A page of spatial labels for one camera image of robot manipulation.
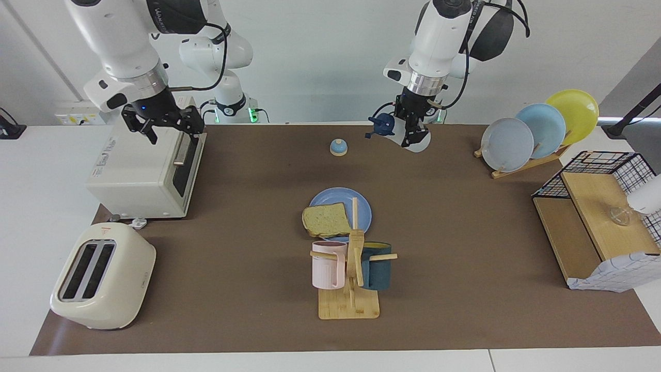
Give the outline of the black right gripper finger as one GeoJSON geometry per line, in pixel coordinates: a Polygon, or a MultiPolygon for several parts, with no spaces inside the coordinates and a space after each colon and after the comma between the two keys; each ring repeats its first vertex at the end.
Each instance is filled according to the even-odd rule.
{"type": "Polygon", "coordinates": [[[132,106],[124,106],[122,108],[122,118],[130,132],[139,133],[146,137],[152,145],[156,145],[158,135],[152,128],[153,121],[151,119],[141,122],[137,111],[132,106]]]}
{"type": "Polygon", "coordinates": [[[199,136],[203,134],[205,124],[200,111],[195,104],[184,108],[175,106],[173,109],[173,127],[180,132],[188,134],[193,144],[198,144],[199,136]]]}

